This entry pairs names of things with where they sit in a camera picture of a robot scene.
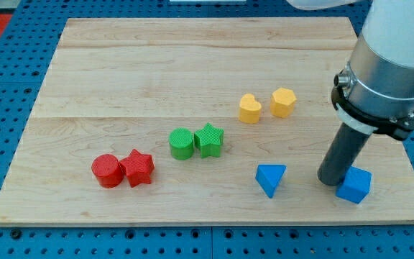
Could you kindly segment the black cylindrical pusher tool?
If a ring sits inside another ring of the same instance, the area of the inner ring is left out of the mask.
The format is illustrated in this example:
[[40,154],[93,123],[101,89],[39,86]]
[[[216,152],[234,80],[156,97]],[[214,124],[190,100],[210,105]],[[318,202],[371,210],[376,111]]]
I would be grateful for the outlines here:
[[369,138],[370,135],[342,123],[318,169],[319,181],[338,186]]

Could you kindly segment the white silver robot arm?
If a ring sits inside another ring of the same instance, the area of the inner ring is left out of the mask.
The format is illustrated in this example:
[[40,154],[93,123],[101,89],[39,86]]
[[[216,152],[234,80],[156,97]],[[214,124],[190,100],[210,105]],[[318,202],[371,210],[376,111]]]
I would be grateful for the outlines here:
[[414,130],[414,0],[374,0],[354,50],[333,79],[342,124],[318,169],[339,185],[373,134],[406,140]]

